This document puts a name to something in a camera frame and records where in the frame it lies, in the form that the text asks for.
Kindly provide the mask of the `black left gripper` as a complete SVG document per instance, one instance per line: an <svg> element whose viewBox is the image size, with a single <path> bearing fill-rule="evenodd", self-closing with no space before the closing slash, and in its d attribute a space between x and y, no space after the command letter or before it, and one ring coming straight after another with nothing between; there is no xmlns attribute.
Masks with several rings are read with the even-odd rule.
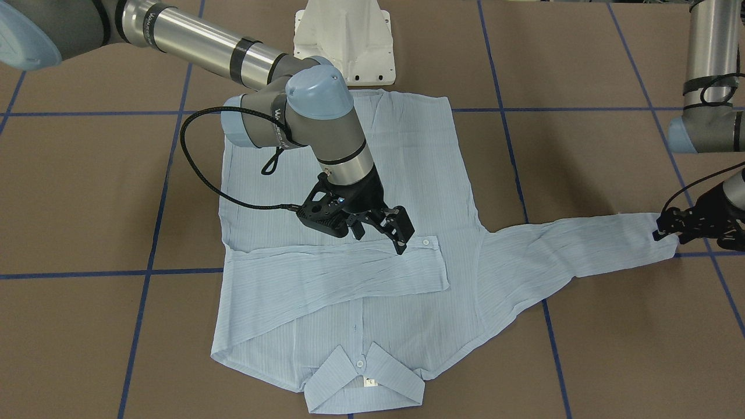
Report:
<svg viewBox="0 0 745 419"><path fill-rule="evenodd" d="M715 239L718 245L743 245L743 210L737 209L722 185L704 193L687 209L663 209L652 238L658 242L675 235L681 244L695 239Z"/></svg>

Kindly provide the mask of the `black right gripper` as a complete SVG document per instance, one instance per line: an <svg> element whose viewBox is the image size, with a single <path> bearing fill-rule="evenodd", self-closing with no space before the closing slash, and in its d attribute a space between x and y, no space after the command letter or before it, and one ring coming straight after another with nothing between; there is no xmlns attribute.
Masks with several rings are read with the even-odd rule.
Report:
<svg viewBox="0 0 745 419"><path fill-rule="evenodd" d="M370 170L359 182L351 185L333 184L325 173L319 174L318 180L327 181L335 193L345 199L343 212L347 215L347 226L356 240L364 237L364 223L367 223L393 242L398 255L404 254L415 228L405 207L388 208L385 204L384 188L376 169Z"/></svg>

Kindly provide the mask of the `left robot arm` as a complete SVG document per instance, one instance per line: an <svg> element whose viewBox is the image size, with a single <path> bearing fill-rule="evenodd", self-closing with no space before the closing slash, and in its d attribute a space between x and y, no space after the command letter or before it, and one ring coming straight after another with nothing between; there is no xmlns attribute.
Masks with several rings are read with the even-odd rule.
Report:
<svg viewBox="0 0 745 419"><path fill-rule="evenodd" d="M743 111L732 100L743 80L738 32L740 1L692 1L684 107L668 127L673 153L742 153ZM713 239L724 250L743 251L743 164L715 172L728 175L687 209L665 202L652 236L660 241L675 235L680 244Z"/></svg>

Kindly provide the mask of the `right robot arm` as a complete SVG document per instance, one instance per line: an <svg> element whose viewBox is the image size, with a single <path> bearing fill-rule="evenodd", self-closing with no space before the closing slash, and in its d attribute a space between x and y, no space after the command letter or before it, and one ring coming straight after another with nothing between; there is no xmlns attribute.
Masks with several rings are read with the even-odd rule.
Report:
<svg viewBox="0 0 745 419"><path fill-rule="evenodd" d="M303 225L360 240L366 225L403 254L414 234L407 210L389 207L354 100L340 71L325 58L299 59L242 37L161 1L3 1L2 62L34 71L104 46L127 43L178 56L253 90L189 116L179 145L195 175L237 206L294 212ZM227 140L238 147L274 148L261 170L274 174L284 151L309 147L318 180L301 204L261 206L239 201L208 182L186 145L197 118L220 114Z"/></svg>

